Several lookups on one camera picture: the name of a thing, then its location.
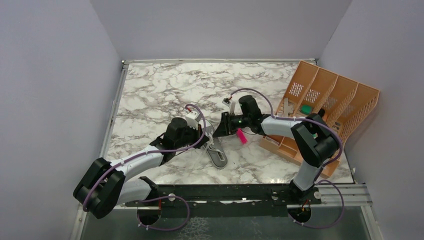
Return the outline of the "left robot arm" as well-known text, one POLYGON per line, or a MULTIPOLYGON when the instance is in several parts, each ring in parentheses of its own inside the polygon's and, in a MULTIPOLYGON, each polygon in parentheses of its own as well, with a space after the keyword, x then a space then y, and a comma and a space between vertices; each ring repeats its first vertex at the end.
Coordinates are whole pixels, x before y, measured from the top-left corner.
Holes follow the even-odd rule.
POLYGON ((199 120, 193 128, 181 117, 175 117, 166 131, 143 150, 125 158, 107 161, 96 159, 73 191, 73 197, 86 212, 97 219, 108 215, 116 205, 140 200, 152 205, 157 191, 151 180, 129 180, 146 170, 169 162, 177 152, 190 148, 200 149, 213 134, 214 127, 208 120, 199 120))

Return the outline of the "grey canvas sneaker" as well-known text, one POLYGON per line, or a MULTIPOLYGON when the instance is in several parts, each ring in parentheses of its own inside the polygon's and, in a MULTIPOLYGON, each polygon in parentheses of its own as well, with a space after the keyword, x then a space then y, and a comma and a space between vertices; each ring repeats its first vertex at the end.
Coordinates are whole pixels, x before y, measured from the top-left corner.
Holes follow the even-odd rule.
POLYGON ((213 133, 215 132, 214 126, 208 120, 205 121, 205 124, 200 120, 199 124, 203 132, 205 132, 205 137, 208 138, 202 148, 208 154, 212 164, 217 169, 223 169, 228 164, 228 158, 220 140, 217 137, 213 137, 213 133))

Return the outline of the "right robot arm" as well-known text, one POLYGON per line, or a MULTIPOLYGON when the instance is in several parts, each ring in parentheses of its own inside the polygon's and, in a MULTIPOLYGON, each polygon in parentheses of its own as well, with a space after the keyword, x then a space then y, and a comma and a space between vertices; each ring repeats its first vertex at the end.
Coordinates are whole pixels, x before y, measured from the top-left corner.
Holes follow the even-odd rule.
POLYGON ((253 133, 261 136, 294 139, 303 162, 290 182, 288 196, 292 202, 302 203, 308 198, 308 191, 314 186, 324 162, 342 147, 340 138, 317 113, 299 118, 264 114, 252 95, 241 97, 238 103, 242 113, 235 115, 228 111, 223 112, 213 137, 227 137, 236 134, 239 129, 250 128, 253 133))

